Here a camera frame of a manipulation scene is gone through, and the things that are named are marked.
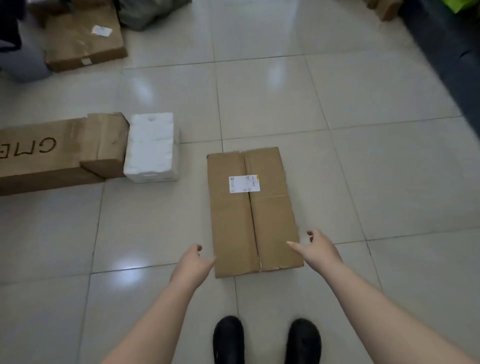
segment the person's left hand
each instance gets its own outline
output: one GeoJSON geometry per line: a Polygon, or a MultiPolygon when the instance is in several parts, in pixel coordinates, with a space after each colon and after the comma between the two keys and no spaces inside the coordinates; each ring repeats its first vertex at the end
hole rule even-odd
{"type": "Polygon", "coordinates": [[[192,244],[183,253],[170,277],[170,282],[178,283],[193,290],[197,289],[204,282],[215,264],[216,257],[203,259],[198,253],[201,250],[201,245],[192,244]]]}

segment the white styrofoam box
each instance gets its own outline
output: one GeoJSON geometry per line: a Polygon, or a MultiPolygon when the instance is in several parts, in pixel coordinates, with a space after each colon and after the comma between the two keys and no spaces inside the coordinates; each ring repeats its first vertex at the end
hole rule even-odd
{"type": "Polygon", "coordinates": [[[173,113],[132,115],[123,173],[135,183],[179,177],[180,130],[173,113]]]}

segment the gray bag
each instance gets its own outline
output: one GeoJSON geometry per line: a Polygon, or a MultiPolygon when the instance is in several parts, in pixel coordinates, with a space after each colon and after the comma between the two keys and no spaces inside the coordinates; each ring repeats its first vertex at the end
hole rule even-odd
{"type": "Polygon", "coordinates": [[[119,19],[126,27],[140,31],[189,2],[192,0],[119,0],[119,19]]]}

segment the forearm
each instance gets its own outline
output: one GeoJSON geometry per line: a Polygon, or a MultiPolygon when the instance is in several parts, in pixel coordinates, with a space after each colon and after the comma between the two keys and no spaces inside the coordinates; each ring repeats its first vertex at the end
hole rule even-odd
{"type": "Polygon", "coordinates": [[[343,263],[323,276],[375,364],[474,363],[343,263]]]}
{"type": "Polygon", "coordinates": [[[193,293],[170,283],[102,364],[170,364],[193,293]]]}

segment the person's left arm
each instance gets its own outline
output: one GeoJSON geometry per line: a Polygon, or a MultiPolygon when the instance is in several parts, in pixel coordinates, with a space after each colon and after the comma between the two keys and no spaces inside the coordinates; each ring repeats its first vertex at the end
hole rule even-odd
{"type": "Polygon", "coordinates": [[[183,254],[168,286],[101,364],[172,362],[187,306],[215,263],[200,258],[201,249],[194,244],[183,254]]]}

